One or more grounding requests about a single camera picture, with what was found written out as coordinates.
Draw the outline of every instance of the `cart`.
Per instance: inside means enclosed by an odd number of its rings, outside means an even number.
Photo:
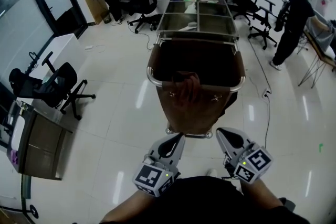
[[[238,40],[225,0],[170,0],[147,67],[168,119],[167,134],[212,137],[212,126],[246,79]],[[180,71],[194,72],[200,82],[197,102],[183,109],[176,106],[180,83],[173,79]]]

